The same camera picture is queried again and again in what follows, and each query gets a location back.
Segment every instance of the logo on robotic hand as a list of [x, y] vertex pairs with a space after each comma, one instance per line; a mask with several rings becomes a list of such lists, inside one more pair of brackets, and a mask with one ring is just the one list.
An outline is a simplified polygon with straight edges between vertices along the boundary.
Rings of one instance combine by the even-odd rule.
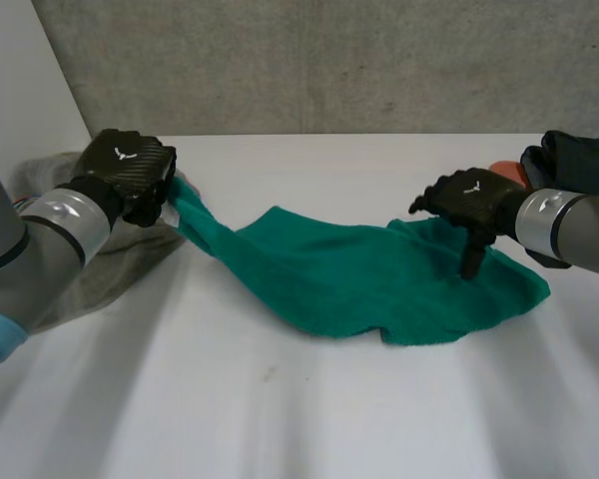
[[467, 195], [469, 193], [475, 193], [475, 192], [480, 192], [480, 191], [481, 191], [481, 185], [479, 184], [479, 182], [477, 182], [474, 187], [472, 187], [470, 190], [464, 190], [463, 193], [465, 195]]
[[118, 150], [118, 147], [115, 147], [115, 151], [116, 151], [116, 155], [118, 156], [118, 160], [120, 160], [120, 161], [127, 160], [129, 158], [136, 158], [138, 156], [137, 153], [134, 153], [133, 155], [126, 155], [124, 153], [120, 153], [120, 150]]

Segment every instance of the white wall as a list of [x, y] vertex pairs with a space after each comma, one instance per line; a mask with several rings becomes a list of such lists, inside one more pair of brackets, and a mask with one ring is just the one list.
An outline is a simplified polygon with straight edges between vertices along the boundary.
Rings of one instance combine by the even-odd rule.
[[31, 2], [0, 0], [0, 179], [24, 160], [88, 142]]

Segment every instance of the orange object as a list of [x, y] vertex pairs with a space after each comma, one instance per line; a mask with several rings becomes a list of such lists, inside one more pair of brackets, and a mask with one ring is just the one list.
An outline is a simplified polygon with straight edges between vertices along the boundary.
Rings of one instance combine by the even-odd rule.
[[517, 162], [497, 162], [490, 166], [490, 171], [506, 177], [519, 185], [523, 185], [526, 190], [530, 190], [530, 183], [526, 177], [523, 167]]

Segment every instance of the carbon fiber hand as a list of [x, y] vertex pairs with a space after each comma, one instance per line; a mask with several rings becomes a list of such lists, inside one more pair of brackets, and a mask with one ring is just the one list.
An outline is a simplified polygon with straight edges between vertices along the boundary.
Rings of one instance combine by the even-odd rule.
[[106, 183], [122, 201], [124, 220], [148, 227], [160, 216], [175, 169], [175, 148], [157, 138], [103, 130], [80, 156], [75, 179]]
[[472, 279], [479, 272], [485, 249], [503, 232], [497, 227], [497, 209], [503, 198], [523, 187], [488, 170], [471, 168], [441, 177], [426, 188], [410, 206], [411, 214], [427, 211], [448, 220], [454, 227], [468, 229], [461, 276]]

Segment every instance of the gray cloth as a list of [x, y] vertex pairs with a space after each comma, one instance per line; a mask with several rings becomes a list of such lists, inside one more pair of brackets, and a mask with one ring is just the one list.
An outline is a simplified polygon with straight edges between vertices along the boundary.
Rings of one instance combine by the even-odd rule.
[[[11, 178], [9, 193], [18, 200], [42, 195], [69, 181], [79, 155], [65, 153], [19, 165]], [[184, 239], [162, 221], [145, 229], [117, 221], [109, 240], [49, 310], [35, 332], [110, 304], [183, 242]]]

